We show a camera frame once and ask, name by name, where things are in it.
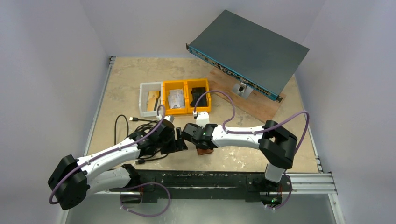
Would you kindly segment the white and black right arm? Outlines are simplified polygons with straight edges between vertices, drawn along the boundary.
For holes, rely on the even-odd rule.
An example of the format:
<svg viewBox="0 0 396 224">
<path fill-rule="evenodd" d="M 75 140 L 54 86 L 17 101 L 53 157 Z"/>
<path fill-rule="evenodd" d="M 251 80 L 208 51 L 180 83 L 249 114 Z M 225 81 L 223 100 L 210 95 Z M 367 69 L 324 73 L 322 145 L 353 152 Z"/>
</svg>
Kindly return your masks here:
<svg viewBox="0 0 396 224">
<path fill-rule="evenodd" d="M 188 123 L 181 136 L 202 150 L 233 146 L 261 151 L 269 162 L 262 177 L 263 186 L 269 190 L 279 186 L 284 172 L 292 168 L 297 150 L 297 137 L 272 120 L 255 127 Z"/>
</svg>

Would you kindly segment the brown leather card holder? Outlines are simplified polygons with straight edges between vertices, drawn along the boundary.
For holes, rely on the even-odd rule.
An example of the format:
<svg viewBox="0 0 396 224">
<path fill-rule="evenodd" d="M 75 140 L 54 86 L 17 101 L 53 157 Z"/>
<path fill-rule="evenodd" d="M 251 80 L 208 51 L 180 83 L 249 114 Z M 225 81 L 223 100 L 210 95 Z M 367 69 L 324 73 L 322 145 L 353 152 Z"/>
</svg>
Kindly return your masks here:
<svg viewBox="0 0 396 224">
<path fill-rule="evenodd" d="M 213 149 L 197 149 L 197 154 L 198 155 L 206 155 L 206 154 L 212 154 Z"/>
</svg>

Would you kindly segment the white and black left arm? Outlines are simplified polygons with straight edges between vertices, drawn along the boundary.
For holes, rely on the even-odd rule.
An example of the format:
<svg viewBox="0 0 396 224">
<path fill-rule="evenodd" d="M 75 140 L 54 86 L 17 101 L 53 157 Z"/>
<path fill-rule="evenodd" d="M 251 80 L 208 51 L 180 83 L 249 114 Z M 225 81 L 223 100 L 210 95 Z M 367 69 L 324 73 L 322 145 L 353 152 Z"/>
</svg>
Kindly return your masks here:
<svg viewBox="0 0 396 224">
<path fill-rule="evenodd" d="M 121 142 L 98 153 L 79 158 L 67 155 L 48 179 L 49 203 L 68 210 L 99 191 L 114 188 L 133 191 L 139 186 L 139 178 L 127 161 L 184 150 L 187 146 L 181 128 L 163 119 L 152 122 L 150 127 L 136 129 Z"/>
</svg>

